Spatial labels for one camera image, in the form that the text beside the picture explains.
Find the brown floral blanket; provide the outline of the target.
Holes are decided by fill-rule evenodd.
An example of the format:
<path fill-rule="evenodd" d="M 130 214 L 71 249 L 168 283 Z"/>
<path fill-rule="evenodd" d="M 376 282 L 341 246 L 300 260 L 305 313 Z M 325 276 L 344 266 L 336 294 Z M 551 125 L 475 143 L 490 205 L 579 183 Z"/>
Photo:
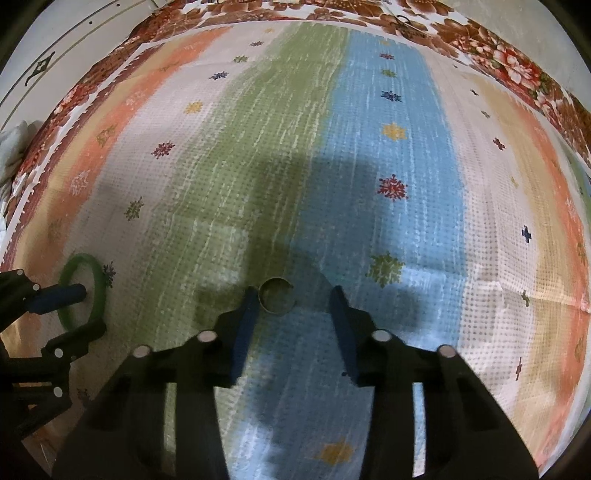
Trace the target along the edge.
<path fill-rule="evenodd" d="M 550 187 L 528 187 L 517 171 L 499 182 L 483 174 L 475 182 L 455 183 L 449 174 L 459 168 L 458 162 L 437 167 L 433 156 L 426 155 L 426 196 L 436 206 L 437 218 L 454 225 L 476 218 L 492 225 L 496 218 L 529 220 L 535 210 L 547 207 L 542 225 L 589 228 L 589 112 L 525 54 L 477 22 L 459 19 L 433 1 L 401 1 L 394 12 L 375 1 L 175 1 L 141 22 L 56 106 L 8 183 L 2 229 L 20 230 L 38 211 L 49 176 L 76 137 L 90 144 L 91 167 L 71 187 L 60 187 L 57 197 L 61 205 L 77 210 L 90 205 L 106 151 L 124 129 L 113 124 L 106 112 L 112 95 L 124 84 L 130 85 L 130 91 L 118 107 L 133 117 L 150 95 L 167 87 L 173 74 L 197 63 L 197 47 L 204 36 L 222 39 L 243 28 L 256 31 L 259 39 L 252 54 L 238 55 L 245 71 L 228 79 L 221 100 L 204 105 L 202 116 L 211 118 L 213 127 L 202 137 L 211 141 L 231 118 L 253 120 L 253 109 L 238 105 L 247 89 L 276 95 L 290 89 L 287 80 L 277 86 L 270 83 L 270 68 L 291 73 L 283 51 L 311 23 L 320 31 L 339 33 L 344 40 L 329 60 L 332 75 L 352 65 L 353 37 L 358 33 L 370 35 L 372 60 L 382 59 L 393 47 L 417 54 L 429 67 L 417 78 L 420 94 L 438 95 L 445 106 L 445 112 L 433 118 L 436 125 L 457 128 L 461 103 L 450 90 L 472 81 L 478 85 L 472 104 L 482 111 L 482 133 L 490 134 L 499 126 L 489 96 L 492 90 L 504 90 L 514 94 L 522 108 L 544 116 L 560 135 L 566 150 L 551 156 L 546 167 L 557 171 L 568 165 L 570 170 L 557 175 Z"/>

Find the grey crumpled clothes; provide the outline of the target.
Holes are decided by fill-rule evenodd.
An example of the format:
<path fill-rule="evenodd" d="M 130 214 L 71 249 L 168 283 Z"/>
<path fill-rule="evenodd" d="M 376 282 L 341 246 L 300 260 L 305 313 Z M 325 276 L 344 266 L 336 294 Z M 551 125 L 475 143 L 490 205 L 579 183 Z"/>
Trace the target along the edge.
<path fill-rule="evenodd" d="M 26 121 L 1 132 L 1 186 L 15 175 L 35 134 L 35 126 Z"/>

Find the white headboard panel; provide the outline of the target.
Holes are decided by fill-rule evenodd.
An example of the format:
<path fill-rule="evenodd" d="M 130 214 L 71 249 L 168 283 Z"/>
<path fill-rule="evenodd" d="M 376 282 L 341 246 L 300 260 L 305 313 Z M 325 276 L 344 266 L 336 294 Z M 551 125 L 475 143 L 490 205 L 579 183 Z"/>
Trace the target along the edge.
<path fill-rule="evenodd" d="M 33 22 L 1 73 L 1 128 L 40 126 L 99 60 L 161 1 L 54 1 Z"/>

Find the striped colourful cloth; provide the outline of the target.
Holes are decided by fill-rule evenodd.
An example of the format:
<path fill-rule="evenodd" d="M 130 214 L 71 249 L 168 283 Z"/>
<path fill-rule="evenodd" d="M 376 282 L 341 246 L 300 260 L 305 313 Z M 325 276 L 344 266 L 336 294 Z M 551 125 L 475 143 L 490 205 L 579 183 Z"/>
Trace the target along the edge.
<path fill-rule="evenodd" d="M 56 452 L 129 350 L 184 343 L 273 277 L 238 385 L 216 395 L 235 479 L 353 479 L 372 394 L 346 379 L 332 286 L 424 349 L 456 347 L 539 469 L 590 393 L 590 178 L 551 124 L 429 49 L 301 21 L 143 47 L 71 95 L 2 265 L 106 280 L 105 336 L 71 408 L 26 440 Z"/>

